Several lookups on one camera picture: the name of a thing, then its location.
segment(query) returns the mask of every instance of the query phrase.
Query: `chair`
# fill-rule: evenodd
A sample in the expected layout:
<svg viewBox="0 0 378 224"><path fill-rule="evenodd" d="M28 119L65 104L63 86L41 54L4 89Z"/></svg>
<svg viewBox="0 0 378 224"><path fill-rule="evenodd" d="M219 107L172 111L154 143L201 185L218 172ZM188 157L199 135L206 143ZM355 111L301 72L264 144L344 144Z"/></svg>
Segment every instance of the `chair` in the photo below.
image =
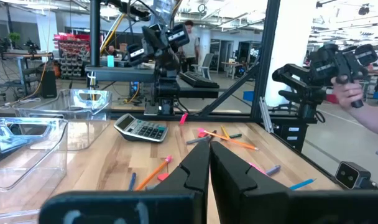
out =
<svg viewBox="0 0 378 224"><path fill-rule="evenodd" d="M204 78L207 78L209 80L211 80L211 76L210 76L210 64L211 64L211 60L213 59L213 56L214 56L214 54L206 54L206 57L204 58L202 66L200 66L200 65L192 65L196 69L196 71L198 71L200 69L201 75Z"/></svg>

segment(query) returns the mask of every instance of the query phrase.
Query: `calculator display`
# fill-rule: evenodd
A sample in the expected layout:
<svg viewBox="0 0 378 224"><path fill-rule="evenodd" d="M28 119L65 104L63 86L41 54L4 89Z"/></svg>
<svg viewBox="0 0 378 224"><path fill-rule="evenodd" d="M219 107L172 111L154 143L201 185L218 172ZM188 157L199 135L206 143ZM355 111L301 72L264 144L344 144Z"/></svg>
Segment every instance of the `calculator display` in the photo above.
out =
<svg viewBox="0 0 378 224"><path fill-rule="evenodd" d="M117 126L124 130L133 120L134 118L132 116L127 116L124 120L117 124Z"/></svg>

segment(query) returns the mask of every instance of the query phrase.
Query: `pink eraser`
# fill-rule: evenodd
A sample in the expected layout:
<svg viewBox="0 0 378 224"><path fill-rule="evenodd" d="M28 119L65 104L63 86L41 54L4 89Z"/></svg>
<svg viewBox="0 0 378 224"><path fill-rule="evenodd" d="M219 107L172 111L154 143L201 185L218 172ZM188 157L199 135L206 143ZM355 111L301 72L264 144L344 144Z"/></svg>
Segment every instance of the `pink eraser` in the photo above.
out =
<svg viewBox="0 0 378 224"><path fill-rule="evenodd" d="M197 137L202 138L202 137L206 137L207 135L208 135L207 133L198 133Z"/></svg>
<svg viewBox="0 0 378 224"><path fill-rule="evenodd" d="M187 116L188 116L188 113L185 113L184 115L182 115L181 122L180 122L181 125L185 124Z"/></svg>
<svg viewBox="0 0 378 224"><path fill-rule="evenodd" d="M157 180L163 181L168 177L168 173L160 174L157 176Z"/></svg>
<svg viewBox="0 0 378 224"><path fill-rule="evenodd" d="M171 160L172 160L172 156L167 156L167 158L165 158L165 160L166 160L167 162L171 162Z"/></svg>
<svg viewBox="0 0 378 224"><path fill-rule="evenodd" d="M257 167L256 165L252 164L251 162L249 162L249 164L250 164L252 167L256 168L259 172L261 172L261 173L263 173L263 174L266 175L266 173L265 173L261 168Z"/></svg>

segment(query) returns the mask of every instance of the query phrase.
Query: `person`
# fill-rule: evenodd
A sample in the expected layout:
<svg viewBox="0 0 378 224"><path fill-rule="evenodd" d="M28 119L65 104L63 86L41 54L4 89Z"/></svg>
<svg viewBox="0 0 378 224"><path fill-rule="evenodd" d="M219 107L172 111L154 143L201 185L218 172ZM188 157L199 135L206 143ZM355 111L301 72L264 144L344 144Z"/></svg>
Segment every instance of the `person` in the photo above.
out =
<svg viewBox="0 0 378 224"><path fill-rule="evenodd" d="M117 57L117 51L116 51L116 49L114 49L113 45L108 46L108 52L106 52L106 55L113 55L113 56Z"/></svg>
<svg viewBox="0 0 378 224"><path fill-rule="evenodd" d="M194 72L195 68L192 67L193 64L197 64L196 58L199 57L199 39L192 32L194 23L192 21L186 21L185 27L187 28L189 43L180 47L181 53L185 59L182 60L182 72L185 73L188 71Z"/></svg>
<svg viewBox="0 0 378 224"><path fill-rule="evenodd" d="M362 86L356 83L339 84L336 77L331 79L333 84L333 93L336 95L339 105L347 111L359 123L370 131L378 134L378 107L370 106L363 103L361 108L353 108L352 102L363 99Z"/></svg>

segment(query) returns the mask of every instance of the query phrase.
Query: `calculator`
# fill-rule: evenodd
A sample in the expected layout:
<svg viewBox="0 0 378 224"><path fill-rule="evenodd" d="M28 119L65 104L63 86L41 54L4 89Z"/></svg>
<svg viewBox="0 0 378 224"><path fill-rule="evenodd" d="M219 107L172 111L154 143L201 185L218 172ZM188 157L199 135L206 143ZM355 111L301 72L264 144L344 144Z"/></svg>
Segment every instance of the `calculator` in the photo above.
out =
<svg viewBox="0 0 378 224"><path fill-rule="evenodd" d="M121 135L128 141L162 142L168 128L136 119L131 114L121 116L114 124Z"/></svg>

